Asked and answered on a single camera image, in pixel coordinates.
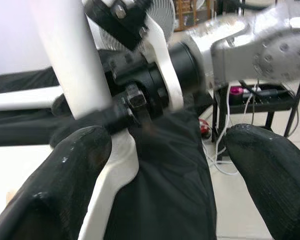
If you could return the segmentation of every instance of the white tube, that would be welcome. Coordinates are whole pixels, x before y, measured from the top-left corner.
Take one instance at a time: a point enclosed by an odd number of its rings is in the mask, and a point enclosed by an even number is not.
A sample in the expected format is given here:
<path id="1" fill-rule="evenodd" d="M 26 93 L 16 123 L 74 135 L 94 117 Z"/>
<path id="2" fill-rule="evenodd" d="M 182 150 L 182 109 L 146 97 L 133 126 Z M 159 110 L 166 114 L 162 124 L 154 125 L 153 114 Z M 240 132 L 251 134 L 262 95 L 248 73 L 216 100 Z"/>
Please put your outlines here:
<path id="1" fill-rule="evenodd" d="M 60 86 L 0 93 L 0 111 L 49 109 L 62 93 Z"/>
<path id="2" fill-rule="evenodd" d="M 39 35 L 77 119 L 111 104 L 103 67 L 80 0 L 29 0 Z"/>

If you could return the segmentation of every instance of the white wall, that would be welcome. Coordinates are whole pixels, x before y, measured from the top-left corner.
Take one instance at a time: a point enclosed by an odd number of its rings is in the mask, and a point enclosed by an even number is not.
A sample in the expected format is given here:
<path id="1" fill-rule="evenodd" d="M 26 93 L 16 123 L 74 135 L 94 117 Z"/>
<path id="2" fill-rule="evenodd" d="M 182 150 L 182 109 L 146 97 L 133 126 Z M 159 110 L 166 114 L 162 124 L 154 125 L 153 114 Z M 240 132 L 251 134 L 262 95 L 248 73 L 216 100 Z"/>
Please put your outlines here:
<path id="1" fill-rule="evenodd" d="M 0 74 L 49 65 L 28 0 L 0 0 Z"/>

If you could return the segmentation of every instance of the silver metal arm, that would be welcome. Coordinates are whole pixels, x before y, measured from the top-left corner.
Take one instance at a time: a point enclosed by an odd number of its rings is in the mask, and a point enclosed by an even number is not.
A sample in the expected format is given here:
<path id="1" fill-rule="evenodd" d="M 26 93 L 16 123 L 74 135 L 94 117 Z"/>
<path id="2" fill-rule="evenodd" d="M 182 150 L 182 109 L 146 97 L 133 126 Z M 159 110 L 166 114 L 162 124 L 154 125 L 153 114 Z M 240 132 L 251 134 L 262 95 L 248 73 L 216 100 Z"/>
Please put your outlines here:
<path id="1" fill-rule="evenodd" d="M 197 60 L 203 89 L 244 79 L 300 78 L 300 1 L 251 17 L 223 16 L 183 40 Z"/>

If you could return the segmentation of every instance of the tiled floor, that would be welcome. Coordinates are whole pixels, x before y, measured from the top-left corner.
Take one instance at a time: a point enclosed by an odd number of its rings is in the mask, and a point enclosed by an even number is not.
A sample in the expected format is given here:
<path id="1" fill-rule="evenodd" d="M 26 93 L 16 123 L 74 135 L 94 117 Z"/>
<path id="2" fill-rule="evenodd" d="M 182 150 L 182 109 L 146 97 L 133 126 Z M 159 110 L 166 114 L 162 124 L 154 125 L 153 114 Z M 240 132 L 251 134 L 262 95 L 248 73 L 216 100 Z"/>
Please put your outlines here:
<path id="1" fill-rule="evenodd" d="M 288 88 L 296 91 L 299 82 L 291 82 L 286 84 Z M 211 116 L 212 108 L 208 109 L 201 117 L 212 124 Z M 274 115 L 272 129 L 275 133 L 283 135 L 286 124 L 290 115 L 290 111 L 276 112 Z M 264 125 L 266 121 L 266 113 L 257 113 L 255 115 L 254 124 Z M 243 115 L 231 115 L 230 126 L 242 122 Z M 244 122 L 250 123 L 252 115 L 247 114 Z M 289 139 L 300 149 L 300 118 L 299 125 L 295 133 Z M 206 148 L 210 156 L 214 155 L 215 145 L 209 141 L 205 142 Z M 233 165 L 223 165 L 222 169 L 227 172 L 235 172 Z M 271 240 L 272 237 L 258 213 L 241 175 L 229 176 L 219 172 L 215 167 L 210 168 L 212 184 L 214 189 L 215 201 L 217 206 L 217 236 L 219 240 Z"/>

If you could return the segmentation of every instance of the silver robotic arm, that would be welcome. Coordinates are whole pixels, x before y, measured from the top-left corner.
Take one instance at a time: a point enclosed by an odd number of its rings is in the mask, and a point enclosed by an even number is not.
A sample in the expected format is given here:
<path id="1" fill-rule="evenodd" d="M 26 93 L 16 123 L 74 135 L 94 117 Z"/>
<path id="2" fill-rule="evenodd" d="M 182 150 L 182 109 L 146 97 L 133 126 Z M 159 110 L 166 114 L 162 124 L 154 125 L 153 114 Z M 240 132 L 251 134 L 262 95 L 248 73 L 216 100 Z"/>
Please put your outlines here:
<path id="1" fill-rule="evenodd" d="M 183 42 L 197 61 L 203 89 L 262 78 L 300 78 L 300 1 L 250 17 L 227 15 L 188 33 Z"/>

